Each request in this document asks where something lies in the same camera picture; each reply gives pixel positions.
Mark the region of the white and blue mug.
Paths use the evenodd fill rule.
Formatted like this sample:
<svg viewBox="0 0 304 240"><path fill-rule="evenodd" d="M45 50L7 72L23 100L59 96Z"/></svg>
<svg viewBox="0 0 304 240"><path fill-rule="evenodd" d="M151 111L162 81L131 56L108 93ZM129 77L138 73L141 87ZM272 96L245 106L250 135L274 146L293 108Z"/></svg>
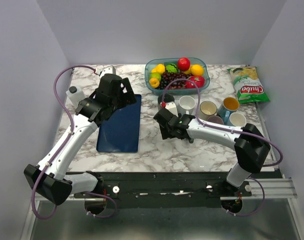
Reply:
<svg viewBox="0 0 304 240"><path fill-rule="evenodd" d="M188 114L191 115L194 112L195 100L189 95L182 96L178 101L178 112L182 115Z"/></svg>

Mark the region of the dark grey mug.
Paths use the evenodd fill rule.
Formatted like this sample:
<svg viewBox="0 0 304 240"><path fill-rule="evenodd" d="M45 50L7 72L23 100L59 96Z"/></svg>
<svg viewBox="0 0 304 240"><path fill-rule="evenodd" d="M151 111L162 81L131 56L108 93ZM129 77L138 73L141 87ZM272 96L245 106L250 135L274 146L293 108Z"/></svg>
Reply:
<svg viewBox="0 0 304 240"><path fill-rule="evenodd" d="M161 103L163 102L162 100L162 97L163 97L163 94L161 94L158 99L157 99L157 107L158 107L158 110L160 110L162 108L161 106ZM169 93L166 93L164 95L164 102L165 103L170 103L170 102L175 102L175 98L173 95L169 94Z"/></svg>

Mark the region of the cream mug black handle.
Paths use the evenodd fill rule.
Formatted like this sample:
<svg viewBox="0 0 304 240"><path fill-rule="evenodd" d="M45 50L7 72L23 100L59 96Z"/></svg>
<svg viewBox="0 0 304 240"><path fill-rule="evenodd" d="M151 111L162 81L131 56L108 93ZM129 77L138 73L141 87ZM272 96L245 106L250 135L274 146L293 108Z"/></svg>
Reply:
<svg viewBox="0 0 304 240"><path fill-rule="evenodd" d="M209 117L215 115L217 106L211 101L203 101L198 108L198 117L201 120L208 120Z"/></svg>

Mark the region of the pink purple mug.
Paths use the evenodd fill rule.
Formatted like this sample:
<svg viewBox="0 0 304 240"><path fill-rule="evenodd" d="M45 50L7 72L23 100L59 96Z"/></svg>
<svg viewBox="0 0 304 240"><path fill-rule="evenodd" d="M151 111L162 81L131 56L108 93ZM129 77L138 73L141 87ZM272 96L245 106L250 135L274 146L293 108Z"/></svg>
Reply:
<svg viewBox="0 0 304 240"><path fill-rule="evenodd" d="M210 123L215 123L215 124L219 124L219 125L224 125L224 121L223 119L218 116L218 115L212 115L207 119L208 122Z"/></svg>

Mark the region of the iridescent blue mug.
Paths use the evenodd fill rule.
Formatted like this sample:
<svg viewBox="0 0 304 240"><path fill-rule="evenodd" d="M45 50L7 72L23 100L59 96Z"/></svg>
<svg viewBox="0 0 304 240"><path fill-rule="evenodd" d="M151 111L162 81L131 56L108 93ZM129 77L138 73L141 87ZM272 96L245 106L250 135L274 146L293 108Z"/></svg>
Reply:
<svg viewBox="0 0 304 240"><path fill-rule="evenodd" d="M223 100L217 114L219 117L221 117L224 124L227 123L230 115L239 109L239 105L239 101L233 97L227 97Z"/></svg>

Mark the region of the light blue faceted mug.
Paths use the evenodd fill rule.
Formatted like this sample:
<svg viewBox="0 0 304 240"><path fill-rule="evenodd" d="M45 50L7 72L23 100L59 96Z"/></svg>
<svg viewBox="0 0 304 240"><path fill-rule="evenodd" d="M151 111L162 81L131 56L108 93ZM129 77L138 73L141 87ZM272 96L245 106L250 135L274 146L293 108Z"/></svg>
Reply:
<svg viewBox="0 0 304 240"><path fill-rule="evenodd" d="M226 124L232 127L244 127L247 124L247 120L243 114L239 112L233 112L229 116Z"/></svg>

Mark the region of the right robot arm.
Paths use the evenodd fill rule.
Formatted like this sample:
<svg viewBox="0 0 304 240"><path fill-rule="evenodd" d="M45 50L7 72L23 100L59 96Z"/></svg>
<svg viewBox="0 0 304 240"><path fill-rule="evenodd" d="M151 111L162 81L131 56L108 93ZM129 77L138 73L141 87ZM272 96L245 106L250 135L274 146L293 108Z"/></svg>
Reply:
<svg viewBox="0 0 304 240"><path fill-rule="evenodd" d="M190 114L178 117L166 108L161 108L154 120L159 124L164 140L201 139L235 151L237 163L222 183L222 191L228 196L239 192L241 185L251 174L261 171L271 149L258 128L249 123L244 127L221 125L200 120Z"/></svg>

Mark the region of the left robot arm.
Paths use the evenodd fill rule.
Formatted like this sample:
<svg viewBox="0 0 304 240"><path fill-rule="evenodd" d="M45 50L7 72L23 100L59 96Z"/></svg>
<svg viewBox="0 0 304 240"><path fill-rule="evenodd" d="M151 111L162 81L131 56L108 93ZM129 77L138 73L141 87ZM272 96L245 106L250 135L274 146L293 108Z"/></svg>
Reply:
<svg viewBox="0 0 304 240"><path fill-rule="evenodd" d="M98 197L103 190L99 177L82 173L76 178L66 178L66 172L87 138L116 110L134 103L136 98L128 78L111 73L103 75L98 88L79 102L72 117L73 126L37 165L29 164L24 169L30 187L57 206L74 193L86 192Z"/></svg>

